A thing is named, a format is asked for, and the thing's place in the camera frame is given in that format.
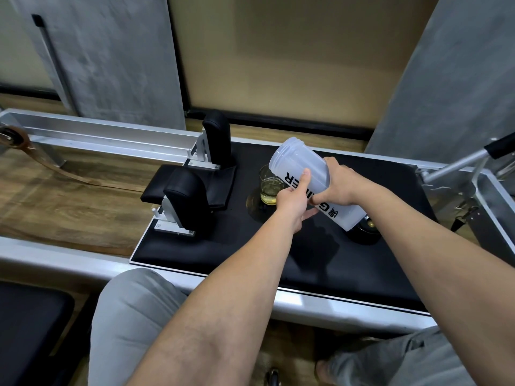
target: gray pillar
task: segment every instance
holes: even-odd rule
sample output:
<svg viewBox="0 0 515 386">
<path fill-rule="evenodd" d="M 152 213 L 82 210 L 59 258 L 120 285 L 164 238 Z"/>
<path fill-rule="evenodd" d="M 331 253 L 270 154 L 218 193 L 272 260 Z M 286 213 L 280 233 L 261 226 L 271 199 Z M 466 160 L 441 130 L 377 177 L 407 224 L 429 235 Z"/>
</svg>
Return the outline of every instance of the gray pillar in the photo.
<svg viewBox="0 0 515 386">
<path fill-rule="evenodd" d="M 515 0 L 440 0 L 366 152 L 452 162 L 515 131 L 514 16 Z"/>
<path fill-rule="evenodd" d="M 80 115 L 185 129 L 167 0 L 11 0 L 59 96 L 44 19 Z"/>
</svg>

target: caster wheel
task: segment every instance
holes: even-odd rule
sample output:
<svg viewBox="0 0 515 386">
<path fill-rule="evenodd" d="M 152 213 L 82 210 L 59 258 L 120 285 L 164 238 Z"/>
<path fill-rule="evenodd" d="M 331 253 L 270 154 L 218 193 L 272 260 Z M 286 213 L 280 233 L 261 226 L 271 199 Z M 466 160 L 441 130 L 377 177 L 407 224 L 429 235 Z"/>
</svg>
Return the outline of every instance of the caster wheel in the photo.
<svg viewBox="0 0 515 386">
<path fill-rule="evenodd" d="M 271 369 L 266 373 L 265 386 L 281 386 L 279 381 L 279 370 Z"/>
</svg>

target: pant leg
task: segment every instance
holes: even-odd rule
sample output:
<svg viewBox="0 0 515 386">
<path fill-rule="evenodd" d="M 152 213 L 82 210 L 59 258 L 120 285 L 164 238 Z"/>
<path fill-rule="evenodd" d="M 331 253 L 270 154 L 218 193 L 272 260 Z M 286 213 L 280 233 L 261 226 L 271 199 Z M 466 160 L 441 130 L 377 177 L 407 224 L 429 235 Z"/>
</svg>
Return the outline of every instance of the pant leg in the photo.
<svg viewBox="0 0 515 386">
<path fill-rule="evenodd" d="M 150 269 L 126 271 L 107 283 L 93 316 L 88 384 L 124 385 L 185 300 Z"/>
<path fill-rule="evenodd" d="M 340 352 L 329 362 L 339 386 L 473 386 L 438 327 Z"/>
</svg>

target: person's left arm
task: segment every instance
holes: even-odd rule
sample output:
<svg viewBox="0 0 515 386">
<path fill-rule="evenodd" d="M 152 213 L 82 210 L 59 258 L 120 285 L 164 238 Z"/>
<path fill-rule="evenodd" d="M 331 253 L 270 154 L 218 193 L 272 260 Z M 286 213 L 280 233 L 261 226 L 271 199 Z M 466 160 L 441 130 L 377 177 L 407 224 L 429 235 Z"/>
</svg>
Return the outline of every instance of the person's left arm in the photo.
<svg viewBox="0 0 515 386">
<path fill-rule="evenodd" d="M 306 210 L 310 179 L 305 170 L 278 194 L 275 213 L 190 294 L 127 385 L 248 384 L 292 236 L 318 212 Z"/>
</svg>

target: person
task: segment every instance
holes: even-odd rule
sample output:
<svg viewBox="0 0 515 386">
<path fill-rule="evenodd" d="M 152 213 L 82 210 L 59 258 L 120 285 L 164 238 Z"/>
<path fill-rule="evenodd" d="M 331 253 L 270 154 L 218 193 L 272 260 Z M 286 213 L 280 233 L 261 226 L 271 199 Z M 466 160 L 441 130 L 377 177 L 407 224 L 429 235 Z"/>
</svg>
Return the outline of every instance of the person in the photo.
<svg viewBox="0 0 515 386">
<path fill-rule="evenodd" d="M 330 187 L 311 203 L 358 204 L 370 215 L 438 327 L 338 352 L 317 363 L 338 385 L 515 384 L 515 269 L 326 158 Z M 156 272 L 113 278 L 93 318 L 89 385 L 248 384 L 292 236 L 306 210 L 296 190 L 240 250 L 187 297 Z"/>
</svg>

